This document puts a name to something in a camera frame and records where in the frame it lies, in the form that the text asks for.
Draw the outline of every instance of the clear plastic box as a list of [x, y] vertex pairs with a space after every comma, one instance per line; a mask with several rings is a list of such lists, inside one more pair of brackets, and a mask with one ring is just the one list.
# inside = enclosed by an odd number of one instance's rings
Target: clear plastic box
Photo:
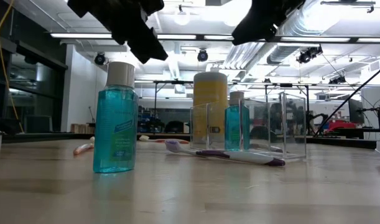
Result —
[[[305, 98], [280, 93], [245, 98], [239, 102], [249, 109], [250, 151], [260, 152], [286, 161], [305, 159]], [[191, 143], [193, 149], [225, 149], [225, 109], [221, 102], [191, 108]], [[239, 149], [244, 151], [247, 128], [242, 111]]]
[[191, 148], [224, 150], [226, 108], [226, 101], [191, 108]]
[[250, 148], [286, 161], [305, 159], [305, 98], [280, 93], [244, 99], [250, 111]]

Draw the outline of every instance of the black cable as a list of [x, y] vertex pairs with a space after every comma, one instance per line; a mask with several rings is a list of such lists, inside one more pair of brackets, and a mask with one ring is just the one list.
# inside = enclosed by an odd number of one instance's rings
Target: black cable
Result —
[[[329, 63], [329, 65], [331, 65], [331, 67], [334, 69], [334, 71], [338, 74], [338, 75], [340, 75], [340, 73], [338, 72], [338, 70], [337, 69], [335, 69], [334, 68], [334, 66], [331, 64], [331, 62], [325, 57], [325, 55], [324, 54], [321, 54], [322, 55], [322, 57], [324, 57], [325, 58], [325, 60]], [[350, 83], [348, 83], [347, 81], [346, 81], [346, 83], [350, 86], [350, 87], [352, 87], [352, 89], [355, 91], [356, 89], [350, 84]], [[362, 97], [362, 99], [363, 100], [365, 100], [367, 103], [369, 103], [373, 108], [375, 108], [373, 105], [372, 105], [372, 103], [370, 103], [365, 97], [363, 97], [360, 93], [358, 93], [358, 95], [360, 96], [360, 97]]]
[[340, 110], [340, 108], [343, 105], [345, 105], [350, 100], [351, 97], [353, 97], [360, 89], [362, 89], [365, 85], [367, 85], [373, 78], [375, 78], [377, 75], [379, 75], [379, 73], [380, 73], [380, 69], [373, 76], [371, 76], [371, 78], [369, 78], [368, 80], [366, 80], [360, 87], [358, 87], [349, 97], [347, 97], [347, 99], [345, 99], [344, 102], [339, 107], [337, 107], [337, 109], [331, 115], [329, 115], [329, 117], [326, 120], [324, 120], [324, 122], [318, 128], [318, 131], [314, 134], [314, 137], [317, 137], [317, 135], [321, 132], [322, 127], [329, 121], [329, 119], [332, 118], [332, 116], [336, 112], [338, 112]]
[[378, 103], [379, 101], [380, 101], [380, 99], [378, 99], [378, 100], [374, 103], [373, 108], [375, 108], [376, 103]]

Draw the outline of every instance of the toothbrush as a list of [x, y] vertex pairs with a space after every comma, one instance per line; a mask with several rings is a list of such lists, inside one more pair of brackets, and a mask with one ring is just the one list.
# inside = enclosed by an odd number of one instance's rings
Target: toothbrush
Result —
[[[145, 141], [145, 142], [157, 142], [157, 143], [164, 143], [166, 139], [150, 139], [148, 136], [140, 136], [139, 138], [140, 141]], [[178, 141], [181, 144], [188, 144], [189, 142], [186, 140], [180, 140], [180, 139], [170, 139], [174, 141]]]
[[183, 149], [180, 143], [176, 140], [167, 139], [165, 141], [166, 149], [170, 152], [186, 153], [193, 156], [203, 156], [203, 157], [216, 157], [220, 159], [228, 159], [232, 161], [239, 162], [249, 162], [253, 164], [264, 164], [269, 166], [285, 166], [285, 161], [277, 159], [264, 154], [254, 153], [254, 152], [243, 152], [243, 151], [219, 151], [219, 150], [188, 150]]

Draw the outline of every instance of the mouthwash bottle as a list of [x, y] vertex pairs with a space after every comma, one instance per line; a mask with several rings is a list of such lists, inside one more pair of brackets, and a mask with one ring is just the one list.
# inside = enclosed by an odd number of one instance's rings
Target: mouthwash bottle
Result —
[[244, 93], [234, 91], [229, 94], [229, 108], [225, 111], [225, 150], [239, 151], [241, 149], [241, 140], [244, 144], [244, 150], [249, 149], [249, 109], [241, 105], [242, 117], [239, 112], [239, 102], [244, 99]]
[[134, 168], [138, 99], [134, 92], [134, 66], [109, 63], [106, 87], [98, 93], [94, 172]]

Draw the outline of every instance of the workbench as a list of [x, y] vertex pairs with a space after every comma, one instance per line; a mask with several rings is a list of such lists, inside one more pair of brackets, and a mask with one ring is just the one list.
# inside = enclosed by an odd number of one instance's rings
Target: workbench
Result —
[[138, 142], [134, 170], [94, 174], [86, 140], [3, 144], [2, 223], [380, 223], [380, 157], [308, 144], [285, 167], [173, 154]]

